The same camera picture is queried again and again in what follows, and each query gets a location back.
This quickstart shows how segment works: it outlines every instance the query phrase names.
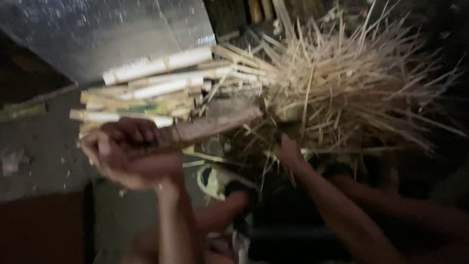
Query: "person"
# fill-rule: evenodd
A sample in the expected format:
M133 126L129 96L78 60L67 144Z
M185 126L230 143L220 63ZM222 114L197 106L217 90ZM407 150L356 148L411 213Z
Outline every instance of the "person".
M180 154L148 154L141 150L131 159L127 155L134 142L157 142L158 138L153 122L122 118L92 131L81 141L85 154L103 175L130 190L151 189L157 194L159 224L135 239L124 263L231 264L240 261L226 250L208 250L206 237L225 231L252 203L252 193L234 188L225 193L224 202L194 211L184 185ZM458 210L372 189L354 181L343 164L329 166L323 173L327 177L323 177L305 161L296 142L285 134L278 138L275 154L308 190L324 222L354 261L428 264L467 263L469 260L469 217ZM376 215L397 226L396 234L402 231L399 226L423 229L439 243L428 250L398 249L398 243L392 241L394 238L388 237L371 218ZM400 233L405 241L406 234Z

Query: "hand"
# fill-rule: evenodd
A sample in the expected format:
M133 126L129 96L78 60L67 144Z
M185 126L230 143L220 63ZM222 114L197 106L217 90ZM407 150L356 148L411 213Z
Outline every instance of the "hand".
M162 179L184 183L180 154L148 155L135 143L158 142L159 130L149 120L124 117L102 125L81 140L85 154L100 172L131 190L155 189Z
M275 155L283 165L289 169L295 169L305 163L296 141L291 140L286 134L282 134L281 140L277 140L277 143Z

